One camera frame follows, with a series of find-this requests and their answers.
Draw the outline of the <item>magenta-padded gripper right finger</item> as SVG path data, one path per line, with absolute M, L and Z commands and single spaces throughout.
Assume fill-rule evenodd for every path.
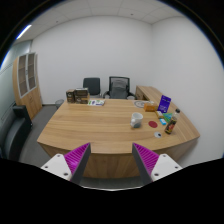
M 147 185 L 182 169 L 168 154 L 160 154 L 137 143 L 132 145 L 142 183 Z

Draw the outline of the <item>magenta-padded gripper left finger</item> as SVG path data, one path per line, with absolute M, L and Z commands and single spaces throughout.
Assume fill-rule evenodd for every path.
M 90 154 L 91 145 L 86 143 L 65 155 L 56 154 L 42 166 L 42 169 L 79 185 Z

